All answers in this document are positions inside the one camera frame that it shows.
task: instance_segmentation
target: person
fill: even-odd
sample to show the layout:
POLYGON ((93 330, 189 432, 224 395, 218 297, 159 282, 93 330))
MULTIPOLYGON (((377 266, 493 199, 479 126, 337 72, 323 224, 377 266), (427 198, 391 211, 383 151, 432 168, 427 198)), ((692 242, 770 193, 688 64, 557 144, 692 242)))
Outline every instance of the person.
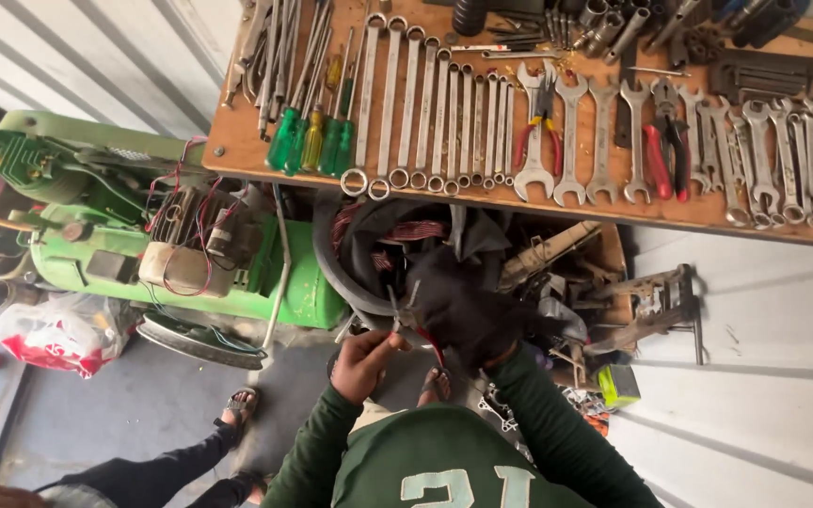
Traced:
POLYGON ((483 370, 513 410, 534 466, 487 421, 446 404, 450 380, 440 369, 428 374, 418 407, 351 432, 388 361, 410 349, 398 334, 372 331, 345 340, 262 508, 661 506, 524 347, 482 347, 491 354, 483 370))
MULTIPOLYGON (((210 436, 149 461, 114 458, 36 492, 0 485, 0 508, 161 508, 240 444, 257 402, 255 389, 238 389, 214 421, 217 428, 210 436)), ((239 471, 216 482, 191 507, 232 508, 247 500, 259 504, 264 491, 261 476, 239 471)))

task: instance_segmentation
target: wooden workbench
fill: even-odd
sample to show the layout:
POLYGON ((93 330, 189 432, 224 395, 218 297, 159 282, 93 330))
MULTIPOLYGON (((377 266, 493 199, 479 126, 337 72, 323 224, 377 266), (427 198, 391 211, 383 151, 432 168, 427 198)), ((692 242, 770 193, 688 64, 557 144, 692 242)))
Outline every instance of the wooden workbench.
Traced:
MULTIPOLYGON (((301 39, 299 48, 301 56, 298 58, 296 75, 299 75, 300 67, 302 65, 303 52, 305 48, 305 41, 309 30, 309 20, 311 18, 312 3, 303 4, 303 18, 301 20, 301 39)), ((426 36, 434 35, 442 40, 443 47, 444 36, 446 32, 450 32, 452 28, 451 23, 451 9, 439 6, 427 6, 421 4, 419 0, 395 0, 395 10, 390 16, 403 16, 409 21, 409 24, 420 25, 425 29, 426 36)), ((350 27, 355 27, 355 35, 353 38, 351 57, 356 51, 359 43, 359 29, 361 28, 363 18, 364 4, 359 1, 349 2, 347 0, 339 0, 333 13, 332 27, 334 29, 333 39, 330 44, 329 53, 343 52, 343 45, 346 42, 347 34, 350 27)), ((807 28, 813 28, 813 20, 803 20, 801 25, 807 28)), ((483 33, 473 38, 461 38, 459 44, 472 44, 472 43, 491 43, 490 34, 483 33)), ((803 42, 800 40, 789 39, 787 37, 778 37, 769 43, 763 51, 778 52, 787 54, 809 55, 813 56, 813 44, 803 42)), ((368 139, 367 151, 367 174, 371 179, 375 175, 375 168, 378 161, 378 146, 379 146, 379 131, 381 126, 381 109, 382 98, 384 94, 384 73, 387 67, 388 55, 388 42, 387 38, 382 38, 378 43, 378 57, 375 66, 375 81, 374 92, 372 101, 372 113, 370 116, 370 133, 368 139)), ((419 107, 418 102, 422 95, 422 69, 423 69, 423 53, 420 52, 419 64, 419 78, 416 90, 416 108, 414 113, 414 131, 412 136, 412 146, 410 148, 410 164, 414 162, 416 134, 418 132, 419 123, 419 107)), ((498 60, 498 61, 485 61, 482 60, 479 53, 458 52, 454 54, 454 61, 458 64, 471 64, 476 73, 485 73, 490 68, 497 68, 499 73, 507 73, 508 68, 515 70, 519 61, 516 60, 498 60)), ((581 73, 590 79, 598 79, 599 82, 604 84, 608 74, 614 74, 619 70, 618 65, 608 67, 600 60, 588 60, 581 54, 574 54, 568 58, 568 67, 574 72, 581 73)), ((526 60, 526 64, 530 68, 540 67, 541 62, 536 60, 526 60)), ((666 57, 662 53, 651 56, 646 56, 642 53, 638 55, 638 65, 645 67, 666 68, 666 57)), ((391 164, 390 167, 395 167, 397 152, 400 140, 400 125, 401 115, 403 108, 403 97, 405 94, 405 81, 407 75, 407 45, 403 41, 400 50, 399 59, 399 83, 397 87, 397 100, 395 116, 393 121, 393 134, 391 138, 391 164)), ((675 83, 686 82, 691 90, 696 87, 703 87, 706 90, 706 67, 690 66, 688 69, 692 73, 691 78, 672 78, 675 83)), ((639 78, 646 83, 650 83, 656 78, 653 74, 639 73, 639 78)), ((362 76, 358 79, 358 86, 362 82, 362 76)), ((526 122, 526 99, 525 95, 517 90, 516 93, 516 107, 514 108, 514 122, 515 130, 514 142, 518 142, 518 133, 520 128, 526 122)), ((326 110, 328 108, 328 101, 326 100, 326 110)), ((616 101, 612 105, 611 114, 611 133, 613 141, 613 121, 614 112, 613 108, 616 107, 616 101)), ((653 104, 646 105, 644 112, 644 121, 649 121, 653 115, 653 104)), ((354 123, 358 122, 358 105, 354 108, 354 123)), ((556 118, 555 126, 558 132, 563 131, 563 103, 561 100, 556 101, 556 118)), ((679 109, 680 117, 683 118, 685 110, 680 104, 679 109)), ((279 183, 286 183, 291 185, 304 185, 312 187, 332 186, 338 187, 339 181, 331 177, 323 175, 296 175, 294 177, 286 177, 280 172, 272 171, 264 165, 265 155, 268 151, 268 144, 260 141, 257 132, 258 123, 258 110, 249 106, 243 95, 238 93, 234 100, 233 110, 218 107, 215 114, 215 120, 212 124, 212 130, 209 133, 209 142, 206 147, 205 156, 203 157, 203 164, 218 172, 221 175, 238 176, 249 178, 253 180, 273 181, 279 183)), ((432 130, 434 131, 434 118, 432 121, 432 130)), ((579 106, 579 120, 578 120, 578 134, 577 140, 579 147, 576 150, 576 175, 582 185, 588 183, 593 172, 593 140, 594 140, 594 101, 591 95, 586 94, 579 106)), ((269 132, 273 132, 274 127, 269 128, 269 132)), ((429 161, 431 159, 431 142, 429 147, 429 161)), ((553 160, 551 156, 550 140, 545 136, 542 141, 542 152, 545 166, 551 164, 553 160)), ((468 189, 461 189, 458 196, 455 198, 447 198, 441 193, 434 194, 425 190, 393 190, 392 196, 426 199, 440 202, 459 202, 470 206, 490 207, 490 208, 509 208, 518 212, 527 212, 533 214, 551 214, 568 218, 586 219, 586 220, 601 220, 619 223, 631 223, 638 225, 648 225, 654 227, 665 227, 674 229, 695 230, 701 232, 725 234, 734 236, 744 236, 750 238, 767 238, 777 239, 783 241, 791 241, 798 243, 813 244, 813 228, 807 224, 800 224, 796 226, 787 225, 778 229, 758 231, 751 228, 737 228, 730 225, 725 219, 725 197, 722 192, 712 192, 707 195, 697 194, 694 190, 690 192, 693 197, 686 203, 677 202, 676 199, 670 201, 661 201, 655 192, 651 194, 651 203, 645 204, 642 202, 639 195, 638 204, 630 204, 622 196, 622 188, 630 178, 630 151, 618 148, 610 143, 610 171, 612 178, 619 186, 619 194, 617 202, 613 205, 607 204, 607 198, 604 194, 599 194, 599 204, 597 206, 592 204, 579 205, 573 194, 566 194, 565 208, 561 208, 554 202, 553 199, 546 199, 541 185, 533 183, 528 187, 529 202, 522 202, 512 188, 505 185, 497 185, 493 190, 483 190, 481 187, 470 187, 468 189)), ((698 188, 695 182, 692 183, 692 189, 698 188)), ((741 206, 747 206, 744 200, 744 192, 740 190, 741 206)))

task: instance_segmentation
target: plastic bag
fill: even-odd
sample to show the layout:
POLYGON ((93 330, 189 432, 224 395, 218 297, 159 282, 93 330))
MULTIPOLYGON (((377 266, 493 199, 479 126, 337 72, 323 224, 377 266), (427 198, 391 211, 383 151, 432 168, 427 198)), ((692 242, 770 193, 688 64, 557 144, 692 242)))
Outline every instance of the plastic bag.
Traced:
POLYGON ((119 357, 136 321, 127 301, 99 294, 50 294, 0 315, 0 342, 18 360, 89 379, 119 357))

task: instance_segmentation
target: white corrugated wall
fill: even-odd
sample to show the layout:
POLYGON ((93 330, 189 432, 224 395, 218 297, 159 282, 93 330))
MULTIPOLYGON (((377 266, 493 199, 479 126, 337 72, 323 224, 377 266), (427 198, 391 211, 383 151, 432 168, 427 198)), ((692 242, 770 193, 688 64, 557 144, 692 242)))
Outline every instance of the white corrugated wall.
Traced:
POLYGON ((634 273, 694 266, 691 333, 639 343, 609 439, 667 506, 813 506, 813 247, 633 228, 634 273))
MULTIPOLYGON (((237 0, 0 0, 0 107, 209 131, 237 0)), ((610 440, 668 506, 813 506, 813 248, 634 229, 636 273, 695 266, 692 337, 642 341, 610 440)))
POLYGON ((0 107, 209 133, 237 0, 0 0, 0 107))

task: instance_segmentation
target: sleeve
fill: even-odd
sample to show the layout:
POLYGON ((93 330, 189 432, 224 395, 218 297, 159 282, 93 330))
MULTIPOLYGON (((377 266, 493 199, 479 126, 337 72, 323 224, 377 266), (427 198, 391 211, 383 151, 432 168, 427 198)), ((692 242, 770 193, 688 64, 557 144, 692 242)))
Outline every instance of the sleeve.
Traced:
POLYGON ((488 375, 513 410, 542 476, 599 508, 660 507, 632 466, 575 411, 532 355, 516 349, 488 375))
POLYGON ((350 403, 329 384, 297 432, 281 470, 268 484, 261 506, 330 506, 347 435, 361 413, 361 405, 350 403))

